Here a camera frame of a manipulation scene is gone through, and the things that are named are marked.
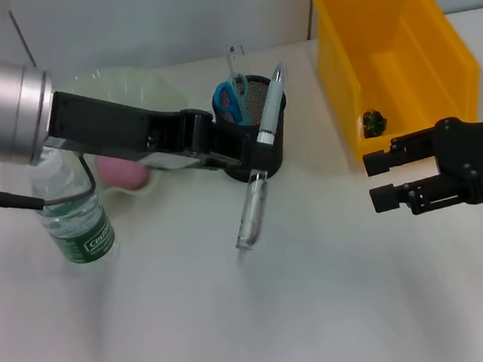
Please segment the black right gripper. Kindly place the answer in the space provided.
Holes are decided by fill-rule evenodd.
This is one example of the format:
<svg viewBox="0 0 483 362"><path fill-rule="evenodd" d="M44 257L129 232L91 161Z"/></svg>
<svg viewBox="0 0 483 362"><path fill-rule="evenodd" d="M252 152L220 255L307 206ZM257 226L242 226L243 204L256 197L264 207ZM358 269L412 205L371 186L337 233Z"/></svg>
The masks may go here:
<svg viewBox="0 0 483 362"><path fill-rule="evenodd" d="M393 138L388 152L362 158L366 174L375 176L433 156L441 175L370 189L374 210L384 213L405 204L421 215L460 203L483 204L483 122L445 118L433 128Z"/></svg>

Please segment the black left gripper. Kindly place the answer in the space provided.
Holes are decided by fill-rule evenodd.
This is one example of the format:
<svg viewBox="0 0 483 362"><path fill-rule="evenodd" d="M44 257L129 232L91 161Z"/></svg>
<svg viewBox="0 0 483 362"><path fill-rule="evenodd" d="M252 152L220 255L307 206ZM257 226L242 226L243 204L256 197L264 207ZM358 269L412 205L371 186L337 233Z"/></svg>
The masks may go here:
<svg viewBox="0 0 483 362"><path fill-rule="evenodd" d="M46 144L152 170L218 170L246 160L247 136L200 110L152 111L55 92Z"/></svg>

